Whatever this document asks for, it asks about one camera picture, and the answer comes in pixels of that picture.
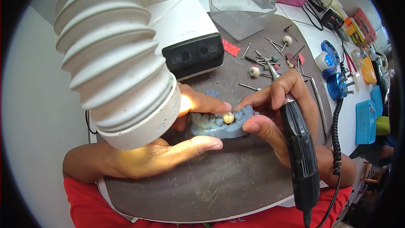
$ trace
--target blue plastic basket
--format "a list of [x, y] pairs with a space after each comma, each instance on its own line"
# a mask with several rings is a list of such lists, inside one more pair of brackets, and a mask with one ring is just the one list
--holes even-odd
[[381, 97], [381, 91], [380, 91], [379, 85], [372, 88], [372, 90], [370, 92], [370, 96], [371, 96], [371, 101], [375, 105], [375, 116], [376, 117], [382, 116], [383, 105], [382, 105], [382, 97]]
[[372, 144], [375, 141], [375, 114], [370, 112], [371, 100], [356, 104], [356, 144]]

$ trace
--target white wall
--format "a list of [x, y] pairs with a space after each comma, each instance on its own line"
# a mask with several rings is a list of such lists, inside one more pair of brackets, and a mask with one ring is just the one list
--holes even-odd
[[[357, 8], [361, 8], [366, 17], [369, 19], [374, 30], [377, 30], [382, 26], [381, 17], [371, 0], [339, 0], [339, 2], [342, 4], [343, 10], [347, 13], [348, 16], [353, 16]], [[388, 53], [388, 36], [386, 33], [384, 33], [384, 28], [380, 28], [376, 33], [376, 49], [380, 52]]]
[[1, 119], [6, 154], [23, 199], [43, 228], [74, 227], [63, 187], [62, 161], [88, 143], [79, 95], [60, 69], [53, 27], [28, 7], [5, 65]]

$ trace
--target red shirt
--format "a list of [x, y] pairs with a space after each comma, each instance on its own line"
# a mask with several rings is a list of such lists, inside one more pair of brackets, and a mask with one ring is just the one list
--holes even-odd
[[[97, 185], [85, 184], [75, 181], [72, 178], [64, 180], [68, 202], [70, 203], [70, 216], [76, 228], [175, 228], [175, 224], [159, 223], [139, 219], [131, 223], [118, 213], [114, 212], [104, 198], [99, 194]], [[331, 213], [322, 227], [331, 227], [336, 221], [345, 203], [352, 192], [351, 187], [342, 188], [337, 194], [337, 198]], [[319, 195], [318, 204], [312, 209], [312, 219], [310, 227], [316, 227], [325, 215], [326, 210], [332, 200], [335, 189], [322, 188]], [[224, 223], [215, 222], [214, 228], [259, 228], [259, 227], [304, 227], [302, 212], [295, 206], [291, 208], [275, 206], [273, 208], [245, 216], [240, 219], [226, 220]], [[189, 227], [188, 224], [181, 224], [179, 227]], [[204, 227], [195, 224], [193, 227]]]

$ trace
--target hand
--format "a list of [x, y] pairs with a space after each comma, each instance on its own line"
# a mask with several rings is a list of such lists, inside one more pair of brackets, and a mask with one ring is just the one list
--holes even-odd
[[[189, 112], [227, 113], [229, 103], [194, 91], [186, 84], [179, 84], [182, 95], [178, 119], [172, 128], [184, 130]], [[196, 136], [175, 146], [158, 138], [156, 141], [134, 150], [114, 149], [111, 176], [121, 178], [143, 178], [169, 171], [178, 164], [199, 156], [208, 150], [222, 149], [222, 141], [210, 136]]]
[[288, 92], [296, 99], [307, 127], [311, 132], [313, 142], [316, 143], [318, 107], [314, 99], [312, 99], [301, 75], [294, 69], [290, 69], [276, 79], [271, 86], [267, 86], [242, 99], [234, 110], [251, 105], [261, 113], [247, 119], [243, 124], [243, 130], [254, 133], [266, 140], [273, 147], [277, 159], [283, 165], [290, 167], [286, 139], [282, 133], [281, 117], [278, 111], [284, 103], [285, 94]]

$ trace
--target white corrugated hose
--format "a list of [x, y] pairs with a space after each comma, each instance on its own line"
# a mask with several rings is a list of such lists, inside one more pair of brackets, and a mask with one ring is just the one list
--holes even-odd
[[134, 149], [160, 137], [180, 110], [180, 91], [155, 54], [148, 0], [59, 0], [54, 30], [69, 88], [80, 93], [97, 131]]

